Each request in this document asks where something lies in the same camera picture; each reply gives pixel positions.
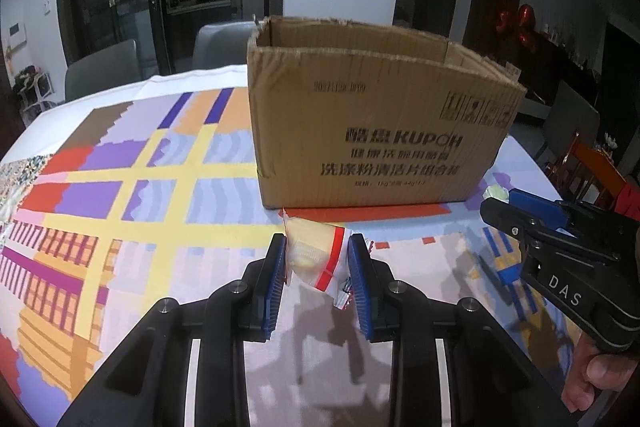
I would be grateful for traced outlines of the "person's right hand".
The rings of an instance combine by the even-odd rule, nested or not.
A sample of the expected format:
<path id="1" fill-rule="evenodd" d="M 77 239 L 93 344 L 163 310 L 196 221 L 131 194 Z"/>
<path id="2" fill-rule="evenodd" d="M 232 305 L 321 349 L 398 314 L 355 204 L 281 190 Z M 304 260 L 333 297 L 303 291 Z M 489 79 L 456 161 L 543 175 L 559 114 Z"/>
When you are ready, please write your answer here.
<path id="1" fill-rule="evenodd" d="M 586 411 L 593 405 L 596 390 L 622 391 L 637 365 L 637 360 L 623 355 L 604 355 L 596 342 L 582 332 L 561 399 L 570 413 Z"/>

